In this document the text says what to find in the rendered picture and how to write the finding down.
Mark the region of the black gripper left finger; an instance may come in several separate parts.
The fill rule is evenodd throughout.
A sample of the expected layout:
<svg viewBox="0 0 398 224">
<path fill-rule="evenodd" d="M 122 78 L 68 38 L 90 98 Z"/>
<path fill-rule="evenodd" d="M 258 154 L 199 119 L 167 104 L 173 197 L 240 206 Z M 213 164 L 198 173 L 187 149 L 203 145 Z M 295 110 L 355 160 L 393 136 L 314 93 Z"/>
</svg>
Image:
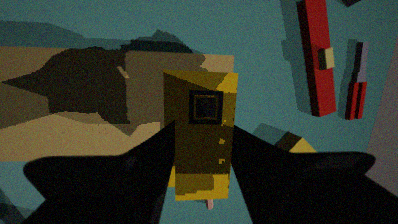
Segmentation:
<svg viewBox="0 0 398 224">
<path fill-rule="evenodd" d="M 175 158 L 175 120 L 118 156 L 48 156 L 26 162 L 25 177 L 45 199 L 123 194 L 137 224 L 159 224 Z"/>
</svg>

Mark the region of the long red flat bar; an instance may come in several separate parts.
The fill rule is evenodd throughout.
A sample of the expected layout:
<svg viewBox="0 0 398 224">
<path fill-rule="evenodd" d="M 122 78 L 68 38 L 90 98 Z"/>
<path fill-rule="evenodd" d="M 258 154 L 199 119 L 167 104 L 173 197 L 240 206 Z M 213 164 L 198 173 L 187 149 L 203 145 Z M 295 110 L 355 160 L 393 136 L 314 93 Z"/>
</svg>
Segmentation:
<svg viewBox="0 0 398 224">
<path fill-rule="evenodd" d="M 312 116 L 322 117 L 336 111 L 327 4 L 325 0 L 304 0 L 297 10 Z"/>
</svg>

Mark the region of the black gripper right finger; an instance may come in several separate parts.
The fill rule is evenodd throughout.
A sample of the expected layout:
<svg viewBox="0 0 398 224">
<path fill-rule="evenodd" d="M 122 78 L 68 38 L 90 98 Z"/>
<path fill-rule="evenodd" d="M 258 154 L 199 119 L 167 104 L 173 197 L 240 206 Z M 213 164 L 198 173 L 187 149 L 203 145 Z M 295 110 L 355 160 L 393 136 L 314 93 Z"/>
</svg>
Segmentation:
<svg viewBox="0 0 398 224">
<path fill-rule="evenodd" d="M 307 176 L 365 175 L 374 163 L 363 152 L 287 152 L 234 125 L 231 165 L 253 224 L 275 224 Z"/>
</svg>

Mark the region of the tan panel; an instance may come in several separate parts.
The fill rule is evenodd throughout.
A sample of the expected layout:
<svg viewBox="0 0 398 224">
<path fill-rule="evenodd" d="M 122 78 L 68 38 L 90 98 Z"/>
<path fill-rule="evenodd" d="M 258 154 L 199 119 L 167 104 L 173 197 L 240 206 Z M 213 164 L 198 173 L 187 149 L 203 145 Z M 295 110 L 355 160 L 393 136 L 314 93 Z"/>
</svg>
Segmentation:
<svg viewBox="0 0 398 224">
<path fill-rule="evenodd" d="M 164 70 L 234 55 L 0 46 L 0 162 L 126 153 L 164 128 Z"/>
</svg>

